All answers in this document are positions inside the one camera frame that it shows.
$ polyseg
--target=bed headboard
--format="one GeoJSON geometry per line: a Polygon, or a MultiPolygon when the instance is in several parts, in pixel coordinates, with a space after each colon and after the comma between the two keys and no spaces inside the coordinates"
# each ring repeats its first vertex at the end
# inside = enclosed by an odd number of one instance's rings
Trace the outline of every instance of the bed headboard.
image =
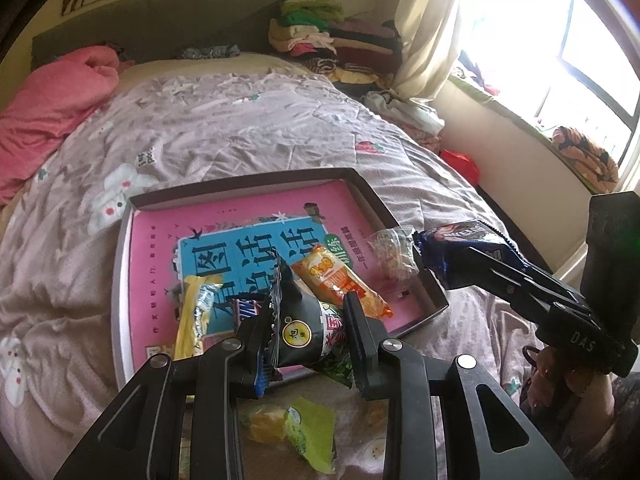
{"type": "Polygon", "coordinates": [[[237,43],[273,51],[269,20],[284,0],[118,0],[82,12],[33,38],[31,69],[82,46],[111,41],[137,62],[173,59],[188,46],[237,43]]]}

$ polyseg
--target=curtain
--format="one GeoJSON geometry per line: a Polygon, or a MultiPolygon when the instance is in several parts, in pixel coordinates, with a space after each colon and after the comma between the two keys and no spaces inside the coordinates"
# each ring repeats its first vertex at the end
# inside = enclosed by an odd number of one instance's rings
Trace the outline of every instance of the curtain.
{"type": "Polygon", "coordinates": [[[402,66],[393,84],[402,98],[433,99],[460,54],[460,0],[400,0],[396,27],[402,66]]]}

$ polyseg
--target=window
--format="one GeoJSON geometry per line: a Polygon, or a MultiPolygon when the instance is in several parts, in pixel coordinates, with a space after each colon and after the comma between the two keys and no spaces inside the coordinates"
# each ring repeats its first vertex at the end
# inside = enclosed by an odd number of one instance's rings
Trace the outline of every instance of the window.
{"type": "Polygon", "coordinates": [[[640,116],[640,80],[584,0],[462,0],[464,50],[497,99],[548,133],[574,126],[620,164],[640,116]]]}

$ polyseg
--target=person's hand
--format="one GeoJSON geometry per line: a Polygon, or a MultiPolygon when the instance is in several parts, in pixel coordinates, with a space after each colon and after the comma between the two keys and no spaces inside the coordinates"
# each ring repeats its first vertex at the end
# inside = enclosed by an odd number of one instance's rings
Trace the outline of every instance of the person's hand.
{"type": "Polygon", "coordinates": [[[571,366],[562,352],[551,347],[531,357],[536,362],[527,393],[527,402],[532,410],[551,406],[556,387],[564,381],[569,390],[580,397],[566,427],[572,444],[584,450],[595,446],[614,421],[610,377],[590,368],[571,366]]]}

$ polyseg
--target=snack package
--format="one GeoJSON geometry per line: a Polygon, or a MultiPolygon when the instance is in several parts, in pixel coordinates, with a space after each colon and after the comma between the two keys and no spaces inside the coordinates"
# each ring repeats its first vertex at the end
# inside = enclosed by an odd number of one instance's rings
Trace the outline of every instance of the snack package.
{"type": "Polygon", "coordinates": [[[298,397],[287,410],[285,433],[309,465],[321,473],[334,474],[335,410],[298,397]]]}
{"type": "Polygon", "coordinates": [[[256,300],[241,300],[239,298],[230,298],[229,303],[234,310],[236,316],[236,328],[240,326],[243,320],[248,317],[257,316],[260,312],[260,303],[256,300]]]}
{"type": "Polygon", "coordinates": [[[279,444],[284,440],[286,411],[279,406],[260,406],[247,421],[249,438],[261,444],[279,444]]]}
{"type": "Polygon", "coordinates": [[[342,309],[319,301],[305,288],[276,253],[270,291],[274,317],[271,364],[303,365],[351,387],[353,369],[342,309]]]}
{"type": "MultiPolygon", "coordinates": [[[[217,291],[222,288],[222,276],[187,276],[184,279],[187,291],[184,295],[180,325],[175,339],[175,359],[186,359],[205,351],[204,336],[209,327],[211,309],[214,307],[217,291]]],[[[234,331],[215,334],[222,340],[234,331]]]]}
{"type": "Polygon", "coordinates": [[[414,261],[413,228],[398,226],[373,233],[368,242],[380,263],[382,275],[394,282],[405,282],[418,274],[414,261]]]}
{"type": "Polygon", "coordinates": [[[354,291],[360,298],[366,316],[376,319],[393,316],[388,303],[378,293],[371,290],[349,267],[320,244],[315,245],[307,256],[292,266],[321,301],[342,306],[344,295],[354,291]]]}
{"type": "Polygon", "coordinates": [[[466,272],[458,272],[452,264],[452,256],[469,247],[518,270],[523,270],[528,265],[510,240],[479,220],[414,233],[414,242],[425,268],[431,269],[446,289],[472,285],[467,282],[466,272]]]}

